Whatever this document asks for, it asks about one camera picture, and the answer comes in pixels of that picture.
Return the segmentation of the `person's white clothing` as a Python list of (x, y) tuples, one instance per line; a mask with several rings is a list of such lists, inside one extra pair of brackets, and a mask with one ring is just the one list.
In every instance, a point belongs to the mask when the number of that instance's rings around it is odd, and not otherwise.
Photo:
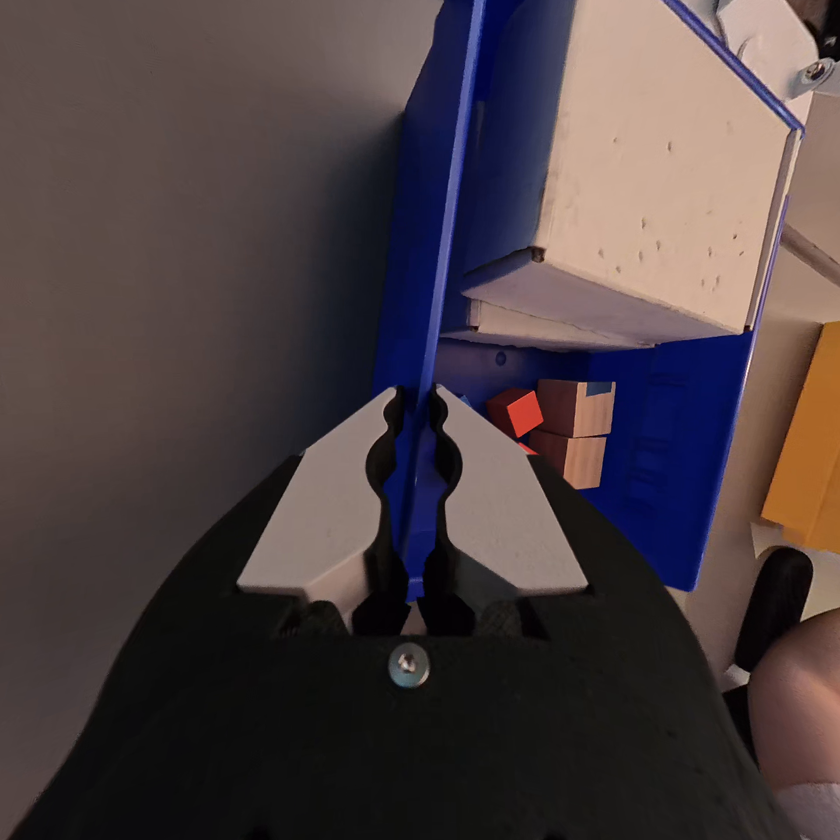
[(777, 798), (802, 838), (839, 838), (838, 783), (797, 784)]

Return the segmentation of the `wooden cube with blue sticker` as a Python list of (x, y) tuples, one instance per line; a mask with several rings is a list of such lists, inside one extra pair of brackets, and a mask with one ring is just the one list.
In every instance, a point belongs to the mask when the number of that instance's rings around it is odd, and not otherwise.
[(616, 395), (614, 381), (540, 379), (536, 394), (542, 414), (539, 431), (566, 438), (611, 433)]

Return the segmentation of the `blue plastic bin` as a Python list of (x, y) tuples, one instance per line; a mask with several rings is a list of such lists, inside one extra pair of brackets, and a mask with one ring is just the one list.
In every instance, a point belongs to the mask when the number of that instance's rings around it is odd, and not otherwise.
[[(432, 45), (402, 116), (391, 241), (373, 387), (400, 385), (407, 430), (388, 492), (411, 600), (424, 591), (434, 546), (429, 394), (435, 385), (485, 403), (540, 379), (615, 382), (601, 485), (582, 495), (616, 526), (667, 586), (692, 590), (715, 516), (742, 391), (780, 233), (753, 327), (740, 335), (659, 343), (647, 350), (549, 352), (439, 337), (463, 262), (475, 113), (507, 15), (519, 2), (443, 2)], [(718, 2), (679, 2), (727, 50)]]

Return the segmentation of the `white cardboard mailer box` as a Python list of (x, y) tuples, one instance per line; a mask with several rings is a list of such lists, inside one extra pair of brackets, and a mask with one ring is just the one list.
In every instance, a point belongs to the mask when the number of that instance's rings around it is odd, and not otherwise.
[(439, 337), (557, 353), (647, 350), (655, 347), (651, 342), (582, 329), (566, 322), (539, 318), (466, 297), (445, 304)]
[(726, 96), (742, 70), (679, 2), (519, 2), (476, 104), (451, 301), (656, 344), (740, 335)]

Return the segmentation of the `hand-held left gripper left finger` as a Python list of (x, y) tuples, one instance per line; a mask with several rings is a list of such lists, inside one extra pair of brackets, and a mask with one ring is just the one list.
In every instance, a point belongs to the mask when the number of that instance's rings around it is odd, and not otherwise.
[(387, 387), (300, 457), (238, 577), (240, 591), (329, 602), (356, 635), (395, 636), (410, 614), (385, 483), (404, 393)]

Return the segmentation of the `yellow plastic bin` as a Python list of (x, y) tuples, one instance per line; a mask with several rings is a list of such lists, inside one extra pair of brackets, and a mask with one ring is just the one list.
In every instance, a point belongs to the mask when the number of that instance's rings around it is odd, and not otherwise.
[(794, 544), (839, 553), (838, 322), (822, 326), (761, 516)]

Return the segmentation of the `person's right forearm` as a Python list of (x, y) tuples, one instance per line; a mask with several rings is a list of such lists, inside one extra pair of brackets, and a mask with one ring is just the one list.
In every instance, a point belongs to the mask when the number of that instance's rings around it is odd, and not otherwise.
[(748, 686), (753, 746), (773, 791), (839, 782), (839, 610), (797, 624)]

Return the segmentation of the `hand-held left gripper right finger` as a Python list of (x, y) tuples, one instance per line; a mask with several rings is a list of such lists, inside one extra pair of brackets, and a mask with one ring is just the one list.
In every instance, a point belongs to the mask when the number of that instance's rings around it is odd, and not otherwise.
[(443, 385), (429, 394), (434, 546), (418, 608), (429, 636), (518, 634), (519, 603), (578, 595), (589, 582), (532, 468), (512, 439)]

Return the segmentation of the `plain wooden cube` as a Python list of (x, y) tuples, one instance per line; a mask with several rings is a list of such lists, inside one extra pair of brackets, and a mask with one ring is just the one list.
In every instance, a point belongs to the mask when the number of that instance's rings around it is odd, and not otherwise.
[(528, 446), (544, 457), (575, 489), (601, 485), (607, 436), (566, 437), (540, 429), (531, 431)]

